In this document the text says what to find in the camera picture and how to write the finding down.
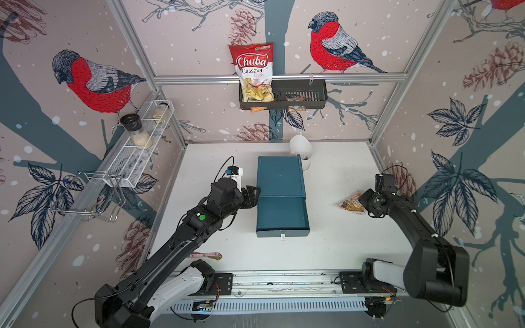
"white table surface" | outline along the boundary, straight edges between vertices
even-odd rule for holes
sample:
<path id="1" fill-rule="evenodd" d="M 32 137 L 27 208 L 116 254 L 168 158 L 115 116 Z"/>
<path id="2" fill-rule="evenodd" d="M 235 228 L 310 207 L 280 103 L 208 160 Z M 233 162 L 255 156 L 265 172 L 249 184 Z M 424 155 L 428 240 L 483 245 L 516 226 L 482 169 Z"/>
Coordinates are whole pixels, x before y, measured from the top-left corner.
<path id="1" fill-rule="evenodd" d="M 412 248 L 393 220 L 338 207 L 355 191 L 374 187 L 378 170 L 367 144 L 315 142 L 312 146 L 312 163 L 303 173 L 310 234 L 286 241 L 257 238 L 257 209 L 241 209 L 228 229 L 214 233 L 197 249 L 223 255 L 219 261 L 204 258 L 215 270 L 360 269 L 366 258 L 406 264 Z M 208 195 L 215 174 L 231 155 L 244 170 L 243 187 L 256 186 L 258 157 L 288 156 L 290 149 L 289 143 L 188 145 L 151 254 L 171 237 L 180 217 Z M 226 218 L 223 227 L 230 220 L 231 216 Z M 193 260 L 184 260 L 178 269 Z"/>

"spice jar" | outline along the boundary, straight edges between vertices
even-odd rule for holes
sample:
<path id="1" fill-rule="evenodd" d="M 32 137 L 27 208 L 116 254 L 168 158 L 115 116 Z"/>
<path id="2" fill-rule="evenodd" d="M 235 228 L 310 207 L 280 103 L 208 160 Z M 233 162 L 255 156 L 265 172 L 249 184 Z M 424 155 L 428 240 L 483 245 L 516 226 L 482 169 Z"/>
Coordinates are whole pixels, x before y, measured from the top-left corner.
<path id="1" fill-rule="evenodd" d="M 153 119 L 156 123 L 166 123 L 167 117 L 170 115 L 170 111 L 167 109 L 167 102 L 161 102 L 153 112 Z"/>
<path id="2" fill-rule="evenodd" d="M 131 141 L 135 146 L 148 149 L 153 145 L 150 135 L 142 127 L 140 116 L 137 114 L 127 114 L 120 119 L 120 123 L 131 134 Z"/>

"bird illustration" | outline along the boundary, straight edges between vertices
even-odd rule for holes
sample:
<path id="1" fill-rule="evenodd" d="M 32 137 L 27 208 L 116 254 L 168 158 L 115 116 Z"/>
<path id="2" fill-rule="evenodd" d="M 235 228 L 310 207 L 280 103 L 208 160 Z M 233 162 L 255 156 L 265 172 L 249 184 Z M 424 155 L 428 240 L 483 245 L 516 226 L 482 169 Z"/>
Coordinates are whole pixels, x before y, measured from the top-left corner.
<path id="1" fill-rule="evenodd" d="M 135 86 L 146 81 L 114 66 L 82 58 L 72 50 L 56 54 L 52 67 L 58 83 L 66 82 L 87 107 L 101 113 L 116 113 L 117 118 L 120 110 L 128 102 L 131 103 L 130 95 Z"/>
<path id="2" fill-rule="evenodd" d="M 498 9 L 498 10 L 504 10 L 505 11 L 505 19 L 502 21 L 503 22 L 506 22 L 508 20 L 514 20 L 514 17 L 509 17 L 508 14 L 507 14 L 507 11 L 511 8 L 514 8 L 516 7 L 517 5 L 525 2 L 525 0 L 474 0 L 474 1 L 471 1 L 469 3 L 466 3 L 464 6 L 467 7 L 467 6 L 471 6 L 475 3 L 478 3 L 478 2 L 481 2 L 481 1 L 485 1 L 485 2 L 489 2 L 490 5 L 492 6 L 492 8 L 490 9 L 489 13 L 487 14 L 487 16 L 485 16 L 481 21 L 487 21 L 487 17 L 490 15 L 490 13 L 492 13 L 492 11 L 494 11 L 494 9 Z"/>
<path id="3" fill-rule="evenodd" d="M 312 29 L 310 53 L 312 58 L 322 68 L 341 71 L 343 73 L 350 67 L 368 67 L 379 73 L 386 73 L 377 68 L 368 58 L 358 42 L 346 34 L 339 25 L 339 18 L 332 12 L 322 12 L 315 15 L 308 25 Z"/>

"snack packet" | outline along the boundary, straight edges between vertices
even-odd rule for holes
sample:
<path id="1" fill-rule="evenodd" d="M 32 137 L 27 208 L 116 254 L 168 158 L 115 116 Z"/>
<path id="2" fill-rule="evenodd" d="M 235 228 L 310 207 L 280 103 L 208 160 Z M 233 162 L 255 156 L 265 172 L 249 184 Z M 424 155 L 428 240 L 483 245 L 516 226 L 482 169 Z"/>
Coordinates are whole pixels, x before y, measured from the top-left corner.
<path id="1" fill-rule="evenodd" d="M 286 96 L 286 101 L 303 101 L 304 96 L 290 97 Z M 305 106 L 288 106 L 288 112 L 304 112 L 306 111 Z"/>
<path id="2" fill-rule="evenodd" d="M 271 91 L 274 44 L 229 46 L 243 92 L 243 102 L 274 101 Z M 252 107 L 252 112 L 266 107 Z"/>
<path id="3" fill-rule="evenodd" d="M 356 214 L 364 214 L 364 207 L 361 205 L 361 203 L 359 203 L 359 197 L 361 197 L 361 195 L 363 195 L 362 191 L 356 191 L 352 196 L 350 196 L 350 198 L 342 202 L 339 207 L 352 211 Z"/>

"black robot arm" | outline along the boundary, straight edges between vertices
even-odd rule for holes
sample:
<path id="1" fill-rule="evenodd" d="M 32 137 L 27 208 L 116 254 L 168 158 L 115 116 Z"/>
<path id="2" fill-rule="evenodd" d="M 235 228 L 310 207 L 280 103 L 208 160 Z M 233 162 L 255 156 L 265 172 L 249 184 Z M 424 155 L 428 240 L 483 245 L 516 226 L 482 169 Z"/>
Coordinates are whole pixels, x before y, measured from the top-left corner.
<path id="1" fill-rule="evenodd" d="M 241 192 L 231 178 L 219 179 L 211 189 L 199 205 L 186 213 L 169 240 L 134 274 L 115 287 L 105 284 L 97 291 L 95 321 L 100 327 L 149 327 L 154 308 L 148 302 L 173 270 L 220 229 L 223 219 L 241 208 L 257 205 L 258 190 L 247 186 Z"/>
<path id="2" fill-rule="evenodd" d="M 452 246 L 419 214 L 415 205 L 397 192 L 395 177 L 375 176 L 375 191 L 368 189 L 359 202 L 372 217 L 389 215 L 401 228 L 413 251 L 403 272 L 410 296 L 454 306 L 467 300 L 469 255 Z"/>

